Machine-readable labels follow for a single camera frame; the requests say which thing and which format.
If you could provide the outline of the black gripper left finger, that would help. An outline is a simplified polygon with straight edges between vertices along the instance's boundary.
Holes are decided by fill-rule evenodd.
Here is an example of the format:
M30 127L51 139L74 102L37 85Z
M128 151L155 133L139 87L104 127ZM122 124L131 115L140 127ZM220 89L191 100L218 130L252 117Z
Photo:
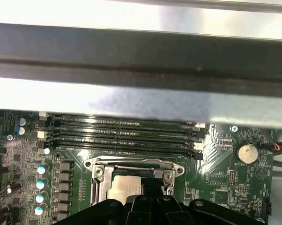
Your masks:
M142 179L143 195L122 204L106 199L61 221L60 225L149 225L151 224L156 179Z

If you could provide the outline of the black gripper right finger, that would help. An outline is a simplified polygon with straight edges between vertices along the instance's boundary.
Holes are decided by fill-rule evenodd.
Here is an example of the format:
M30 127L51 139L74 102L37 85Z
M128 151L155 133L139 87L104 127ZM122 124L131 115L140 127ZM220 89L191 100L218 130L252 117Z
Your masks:
M169 225L263 225L245 214L227 209L204 199L195 199L188 206L173 196L158 191L157 202L165 223Z

